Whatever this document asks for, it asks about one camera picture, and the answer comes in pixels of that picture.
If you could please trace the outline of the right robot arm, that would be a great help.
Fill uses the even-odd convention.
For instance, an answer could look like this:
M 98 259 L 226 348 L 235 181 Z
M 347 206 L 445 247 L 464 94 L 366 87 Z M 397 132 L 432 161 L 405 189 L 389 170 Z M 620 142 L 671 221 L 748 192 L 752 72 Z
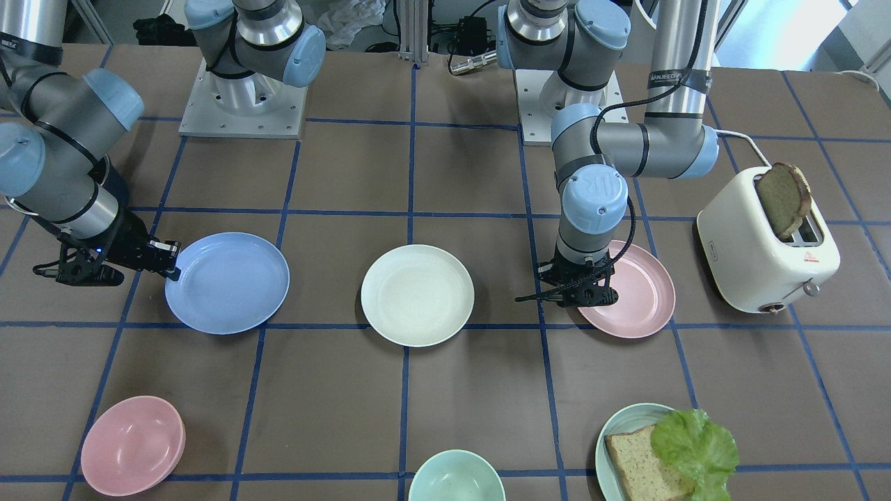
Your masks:
M 56 260 L 37 276 L 75 287 L 121 285 L 121 267 L 178 281 L 181 245 L 153 237 L 128 209 L 109 151 L 143 114 L 124 79 L 97 67 L 61 70 L 63 1 L 3 1 L 2 197 L 50 231 Z M 283 86 L 319 73 L 326 38 L 296 1 L 187 1 L 187 28 L 203 53 L 213 95 L 227 112 L 263 112 Z

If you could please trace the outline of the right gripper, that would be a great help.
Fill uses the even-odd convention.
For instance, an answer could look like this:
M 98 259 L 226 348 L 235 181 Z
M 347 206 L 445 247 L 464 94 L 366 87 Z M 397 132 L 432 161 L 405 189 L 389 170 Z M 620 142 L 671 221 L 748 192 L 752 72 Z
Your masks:
M 175 257 L 181 242 L 160 241 L 146 229 L 143 219 L 130 209 L 121 209 L 108 229 L 96 237 L 74 237 L 73 231 L 57 236 L 61 243 L 54 280 L 75 287 L 109 287 L 121 285 L 124 275 L 115 269 L 158 273 L 178 281 L 181 270 Z

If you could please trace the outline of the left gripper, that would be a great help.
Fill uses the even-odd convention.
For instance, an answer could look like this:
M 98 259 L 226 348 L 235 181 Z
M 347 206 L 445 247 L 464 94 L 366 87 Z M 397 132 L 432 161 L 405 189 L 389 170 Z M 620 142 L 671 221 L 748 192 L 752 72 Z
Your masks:
M 539 264 L 537 277 L 553 286 L 537 293 L 537 299 L 555 302 L 561 308 L 613 305 L 620 295 L 610 286 L 615 273 L 615 259 L 604 256 L 599 261 L 573 263 L 563 256 Z

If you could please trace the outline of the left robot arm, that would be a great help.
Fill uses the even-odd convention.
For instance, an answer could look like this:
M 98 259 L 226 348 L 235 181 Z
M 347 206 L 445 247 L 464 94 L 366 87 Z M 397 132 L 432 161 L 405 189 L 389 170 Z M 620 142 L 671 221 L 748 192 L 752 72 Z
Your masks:
M 538 265 L 550 289 L 530 295 L 563 308 L 611 305 L 615 228 L 633 214 L 627 180 L 684 180 L 709 173 L 717 159 L 715 130 L 704 126 L 717 29 L 716 1 L 665 1 L 641 123 L 608 122 L 611 106 L 566 104 L 551 123 L 560 220 L 553 259 Z M 571 90 L 605 88 L 632 29 L 611 1 L 510 1 L 499 8 L 498 64 L 510 70 L 553 70 Z

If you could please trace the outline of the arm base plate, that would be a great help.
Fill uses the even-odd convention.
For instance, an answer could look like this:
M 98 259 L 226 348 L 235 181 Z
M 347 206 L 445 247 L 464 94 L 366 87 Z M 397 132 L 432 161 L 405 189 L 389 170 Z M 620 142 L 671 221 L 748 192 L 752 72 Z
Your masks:
M 523 143 L 529 146 L 551 144 L 551 121 L 567 105 L 589 102 L 602 109 L 623 102 L 615 73 L 604 88 L 593 92 L 569 88 L 554 71 L 548 70 L 515 70 L 514 83 Z
M 201 61 L 179 133 L 204 138 L 298 140 L 306 88 L 293 88 L 259 74 L 222 79 Z

